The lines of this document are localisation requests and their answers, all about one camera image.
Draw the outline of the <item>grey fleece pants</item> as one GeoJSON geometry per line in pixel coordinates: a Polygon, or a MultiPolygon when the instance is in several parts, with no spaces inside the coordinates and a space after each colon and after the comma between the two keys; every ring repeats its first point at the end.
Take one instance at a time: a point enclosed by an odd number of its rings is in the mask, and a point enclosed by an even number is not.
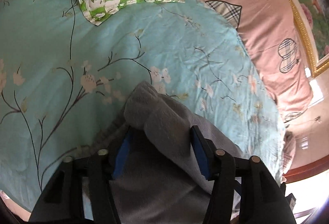
{"type": "Polygon", "coordinates": [[[123,173],[111,183],[123,223],[202,223],[213,183],[201,174],[191,149],[192,126],[217,148],[243,155],[211,122],[148,82],[135,87],[108,129],[96,136],[92,153],[131,137],[123,173]]]}

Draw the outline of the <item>turquoise floral bed sheet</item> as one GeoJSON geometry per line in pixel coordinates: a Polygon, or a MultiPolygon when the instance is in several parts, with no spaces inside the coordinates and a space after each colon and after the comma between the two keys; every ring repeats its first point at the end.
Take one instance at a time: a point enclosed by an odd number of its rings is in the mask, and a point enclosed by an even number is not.
{"type": "Polygon", "coordinates": [[[129,5],[95,26],[78,0],[1,0],[1,190],[27,210],[142,81],[282,176],[284,124],[237,31],[200,0],[129,5]]]}

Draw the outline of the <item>pink quilt with plaid hearts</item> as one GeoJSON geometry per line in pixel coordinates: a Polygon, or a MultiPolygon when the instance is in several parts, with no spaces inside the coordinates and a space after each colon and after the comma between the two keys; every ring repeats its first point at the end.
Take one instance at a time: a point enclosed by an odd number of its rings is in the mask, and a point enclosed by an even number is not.
{"type": "Polygon", "coordinates": [[[201,0],[239,33],[270,97],[284,118],[297,117],[313,94],[289,0],[201,0]]]}

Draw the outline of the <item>gold framed landscape painting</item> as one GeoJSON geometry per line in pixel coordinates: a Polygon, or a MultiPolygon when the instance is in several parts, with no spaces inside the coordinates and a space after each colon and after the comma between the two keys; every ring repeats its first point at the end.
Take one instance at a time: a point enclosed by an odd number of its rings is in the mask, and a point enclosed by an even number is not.
{"type": "Polygon", "coordinates": [[[328,69],[328,1],[289,0],[311,76],[328,69]]]}

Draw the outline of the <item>brown wooden door frame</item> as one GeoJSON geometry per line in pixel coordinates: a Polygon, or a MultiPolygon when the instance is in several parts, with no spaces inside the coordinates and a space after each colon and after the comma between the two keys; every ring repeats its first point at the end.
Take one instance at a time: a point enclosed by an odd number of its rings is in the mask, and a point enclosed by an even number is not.
{"type": "Polygon", "coordinates": [[[304,179],[311,178],[322,172],[328,170],[329,168],[329,155],[316,160],[307,165],[290,169],[285,175],[286,183],[294,183],[304,179]]]}

